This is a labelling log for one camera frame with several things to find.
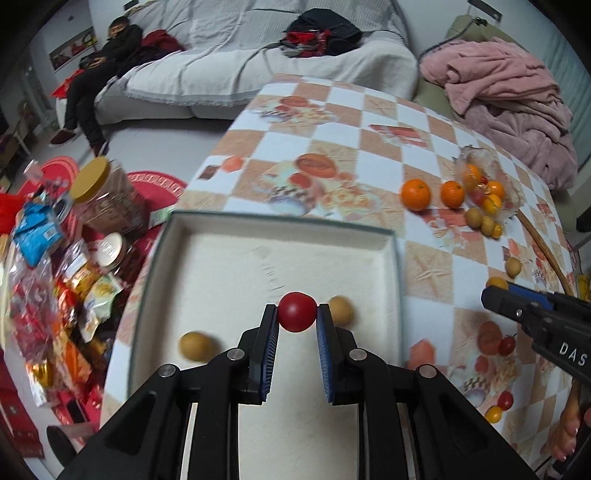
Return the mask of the red tomato with stem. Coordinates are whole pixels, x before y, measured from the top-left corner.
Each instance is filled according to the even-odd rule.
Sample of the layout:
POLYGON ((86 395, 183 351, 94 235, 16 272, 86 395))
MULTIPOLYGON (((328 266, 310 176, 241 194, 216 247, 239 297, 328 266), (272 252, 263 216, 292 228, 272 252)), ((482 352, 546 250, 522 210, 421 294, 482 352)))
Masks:
POLYGON ((498 354, 507 357, 513 354, 516 349, 516 338, 514 336, 506 336, 499 343, 498 354))

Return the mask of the yellow cherry tomato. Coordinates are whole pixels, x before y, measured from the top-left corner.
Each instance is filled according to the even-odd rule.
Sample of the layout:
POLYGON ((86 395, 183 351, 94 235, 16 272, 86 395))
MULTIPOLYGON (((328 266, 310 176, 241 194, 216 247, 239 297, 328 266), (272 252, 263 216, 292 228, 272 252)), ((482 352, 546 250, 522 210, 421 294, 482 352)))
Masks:
POLYGON ((493 276, 486 282, 486 287, 497 287, 503 290, 508 290, 509 283, 502 277, 493 276))
POLYGON ((502 234, 503 234, 503 228, 502 228, 502 226, 500 224, 496 224, 494 226, 494 229, 493 229, 493 232, 491 234, 491 237, 493 239, 495 239, 495 240, 498 240, 498 239, 501 238, 502 234))

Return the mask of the brown longan fruit right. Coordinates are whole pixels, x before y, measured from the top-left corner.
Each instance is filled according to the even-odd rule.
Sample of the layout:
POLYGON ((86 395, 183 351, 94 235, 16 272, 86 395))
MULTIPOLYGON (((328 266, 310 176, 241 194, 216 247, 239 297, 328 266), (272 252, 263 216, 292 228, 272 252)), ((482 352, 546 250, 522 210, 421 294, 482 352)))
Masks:
POLYGON ((329 299, 329 310, 335 326, 346 327, 355 320, 355 308, 351 301, 344 296, 334 296, 329 299))

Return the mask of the brown longan fruit left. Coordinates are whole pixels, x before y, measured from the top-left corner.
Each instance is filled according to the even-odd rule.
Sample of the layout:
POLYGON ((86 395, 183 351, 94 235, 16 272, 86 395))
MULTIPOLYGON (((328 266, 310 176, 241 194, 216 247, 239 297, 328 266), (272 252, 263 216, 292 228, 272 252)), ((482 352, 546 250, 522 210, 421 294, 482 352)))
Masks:
POLYGON ((189 361, 206 363, 214 356, 214 338, 198 331, 190 331, 179 338, 180 355, 189 361))

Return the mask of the seated person in black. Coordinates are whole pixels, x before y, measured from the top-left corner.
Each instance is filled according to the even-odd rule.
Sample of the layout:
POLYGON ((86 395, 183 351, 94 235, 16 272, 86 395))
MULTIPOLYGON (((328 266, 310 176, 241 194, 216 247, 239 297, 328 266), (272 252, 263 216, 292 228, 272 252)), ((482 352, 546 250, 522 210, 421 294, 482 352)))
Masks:
POLYGON ((94 156, 106 154, 108 146, 96 119, 95 98, 141 46, 142 38, 143 30, 131 24, 127 17, 118 17, 111 22, 103 48, 84 60, 83 72, 68 87, 64 124, 50 139, 50 146, 68 143, 80 128, 94 156))

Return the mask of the large orange mandarin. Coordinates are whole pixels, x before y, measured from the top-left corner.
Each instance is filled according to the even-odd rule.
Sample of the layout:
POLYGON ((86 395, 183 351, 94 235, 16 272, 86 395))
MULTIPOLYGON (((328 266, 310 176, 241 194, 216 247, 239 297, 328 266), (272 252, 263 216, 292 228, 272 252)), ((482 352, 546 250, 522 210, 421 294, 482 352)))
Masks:
POLYGON ((431 204, 431 189, 421 179, 406 181, 401 187, 400 195, 403 205, 413 212, 426 210, 431 204))

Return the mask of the pink blanket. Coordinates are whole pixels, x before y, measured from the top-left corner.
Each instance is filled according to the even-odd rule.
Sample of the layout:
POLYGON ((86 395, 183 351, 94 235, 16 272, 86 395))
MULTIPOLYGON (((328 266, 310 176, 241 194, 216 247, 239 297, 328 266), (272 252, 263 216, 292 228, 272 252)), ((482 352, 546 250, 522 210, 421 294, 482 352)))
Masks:
POLYGON ((444 90, 469 128, 515 156, 549 189, 573 185, 572 112, 541 60, 500 38, 454 40, 426 54, 420 71, 444 90))

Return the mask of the longan beside bowl right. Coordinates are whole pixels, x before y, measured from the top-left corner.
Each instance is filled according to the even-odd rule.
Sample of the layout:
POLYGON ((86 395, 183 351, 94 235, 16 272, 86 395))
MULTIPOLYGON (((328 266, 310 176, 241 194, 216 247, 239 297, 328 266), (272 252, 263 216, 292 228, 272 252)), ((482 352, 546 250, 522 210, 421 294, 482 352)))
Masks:
POLYGON ((480 230, 484 236, 491 237, 495 231, 495 227, 496 227, 496 222, 493 218, 491 218, 488 215, 484 215, 482 217, 480 230))

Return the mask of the red cherry tomato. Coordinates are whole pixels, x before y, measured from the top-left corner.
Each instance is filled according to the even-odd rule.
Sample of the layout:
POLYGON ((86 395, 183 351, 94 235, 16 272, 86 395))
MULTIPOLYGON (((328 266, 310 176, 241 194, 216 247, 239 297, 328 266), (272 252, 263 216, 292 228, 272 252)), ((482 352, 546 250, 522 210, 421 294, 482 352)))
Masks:
POLYGON ((280 299, 277 319, 280 326, 293 333, 301 333, 315 323, 318 305, 315 299, 301 292, 290 292, 280 299))
POLYGON ((504 391, 502 392, 497 400, 497 406, 502 410, 502 411, 508 411, 512 408, 514 404, 514 396, 512 395, 512 393, 510 391, 504 391))

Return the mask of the plastic jar with yellow lid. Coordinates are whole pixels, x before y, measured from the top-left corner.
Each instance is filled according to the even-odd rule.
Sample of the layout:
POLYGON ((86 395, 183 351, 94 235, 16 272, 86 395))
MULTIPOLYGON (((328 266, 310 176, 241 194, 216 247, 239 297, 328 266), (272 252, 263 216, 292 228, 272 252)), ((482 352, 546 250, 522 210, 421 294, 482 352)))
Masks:
POLYGON ((94 158, 79 171, 69 195, 78 220, 99 234, 139 237, 147 231, 145 200, 116 161, 94 158))

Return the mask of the dark clothes pile on sofa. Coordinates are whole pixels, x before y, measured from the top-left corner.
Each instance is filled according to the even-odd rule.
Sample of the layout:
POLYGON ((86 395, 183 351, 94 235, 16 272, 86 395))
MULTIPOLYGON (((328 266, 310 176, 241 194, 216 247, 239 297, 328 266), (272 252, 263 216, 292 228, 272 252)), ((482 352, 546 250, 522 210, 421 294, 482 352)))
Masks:
POLYGON ((363 32, 342 15, 315 8, 287 26, 280 50, 290 58, 338 56, 356 49, 362 38, 363 32))

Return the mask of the lone longan on table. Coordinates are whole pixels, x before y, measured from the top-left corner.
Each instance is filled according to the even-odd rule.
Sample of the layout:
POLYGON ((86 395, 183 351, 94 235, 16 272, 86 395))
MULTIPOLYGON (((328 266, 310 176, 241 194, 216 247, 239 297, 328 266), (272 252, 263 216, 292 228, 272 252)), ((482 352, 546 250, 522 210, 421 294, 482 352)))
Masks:
POLYGON ((515 279, 521 273, 522 268, 522 263, 518 258, 509 257, 505 261, 505 271, 512 279, 515 279))

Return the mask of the longan beside bowl left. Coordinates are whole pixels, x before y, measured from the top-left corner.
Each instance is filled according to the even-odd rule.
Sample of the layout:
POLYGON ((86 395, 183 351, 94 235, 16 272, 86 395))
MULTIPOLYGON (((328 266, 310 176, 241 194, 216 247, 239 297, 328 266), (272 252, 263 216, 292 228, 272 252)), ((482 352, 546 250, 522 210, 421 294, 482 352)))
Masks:
POLYGON ((483 214, 478 208, 470 208, 465 212, 466 224, 473 230, 479 230, 483 222, 483 214))

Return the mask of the yellow cherry tomato by bowl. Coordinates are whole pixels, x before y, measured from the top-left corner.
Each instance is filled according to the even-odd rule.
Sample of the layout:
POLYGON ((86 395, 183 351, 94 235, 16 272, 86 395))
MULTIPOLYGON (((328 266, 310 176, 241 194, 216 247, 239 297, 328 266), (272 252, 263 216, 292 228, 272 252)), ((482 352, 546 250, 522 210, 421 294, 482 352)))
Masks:
POLYGON ((498 240, 498 239, 501 238, 502 234, 503 234, 503 228, 502 228, 502 226, 500 224, 496 224, 494 226, 494 229, 493 229, 493 232, 491 234, 491 237, 493 239, 495 239, 495 240, 498 240))

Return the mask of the clear glass fruit bowl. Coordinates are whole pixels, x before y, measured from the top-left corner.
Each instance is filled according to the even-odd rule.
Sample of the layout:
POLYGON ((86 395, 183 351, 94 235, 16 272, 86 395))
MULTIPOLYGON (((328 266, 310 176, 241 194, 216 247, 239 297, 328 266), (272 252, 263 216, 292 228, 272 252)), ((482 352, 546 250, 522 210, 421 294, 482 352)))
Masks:
POLYGON ((514 216, 525 197, 519 184, 502 168, 499 157, 472 145, 460 148, 455 179, 464 188, 470 206, 500 223, 514 216))

